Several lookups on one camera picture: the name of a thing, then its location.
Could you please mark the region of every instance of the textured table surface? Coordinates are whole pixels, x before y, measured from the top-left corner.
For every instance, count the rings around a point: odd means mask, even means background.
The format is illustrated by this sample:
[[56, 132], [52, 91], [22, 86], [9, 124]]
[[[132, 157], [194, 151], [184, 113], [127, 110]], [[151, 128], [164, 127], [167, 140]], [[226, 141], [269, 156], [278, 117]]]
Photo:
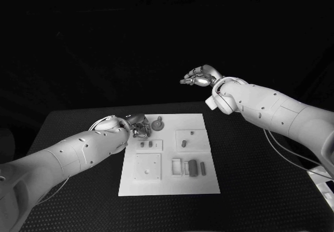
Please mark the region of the textured table surface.
[[204, 102], [55, 111], [29, 154], [88, 130], [102, 117], [135, 113], [203, 114], [222, 193], [118, 197], [122, 151], [69, 179], [33, 208], [22, 232], [334, 231], [334, 213], [307, 172], [279, 157], [263, 130], [239, 113], [212, 111]]

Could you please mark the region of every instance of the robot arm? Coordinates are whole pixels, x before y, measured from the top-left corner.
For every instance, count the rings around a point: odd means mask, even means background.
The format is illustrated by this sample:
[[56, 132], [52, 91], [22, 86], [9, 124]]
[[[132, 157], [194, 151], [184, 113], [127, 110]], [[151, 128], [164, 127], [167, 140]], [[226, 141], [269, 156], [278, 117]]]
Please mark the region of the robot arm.
[[317, 155], [334, 178], [334, 113], [312, 107], [274, 89], [225, 77], [204, 65], [193, 69], [181, 84], [212, 86], [210, 109], [239, 112], [248, 122], [299, 142]]
[[83, 131], [45, 150], [0, 165], [1, 232], [19, 231], [49, 190], [122, 151], [131, 130], [135, 136], [150, 137], [145, 116], [138, 114], [134, 117], [131, 122], [115, 116], [104, 118], [92, 126], [92, 131]]

